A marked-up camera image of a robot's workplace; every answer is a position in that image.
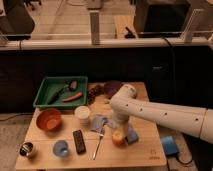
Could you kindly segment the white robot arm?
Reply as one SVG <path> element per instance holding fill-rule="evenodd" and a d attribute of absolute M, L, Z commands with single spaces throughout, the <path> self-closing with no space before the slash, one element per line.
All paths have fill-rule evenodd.
<path fill-rule="evenodd" d="M 113 120 L 125 124 L 130 116 L 180 131 L 213 144 L 213 109 L 138 100 L 137 90 L 124 84 L 110 100 Z"/>

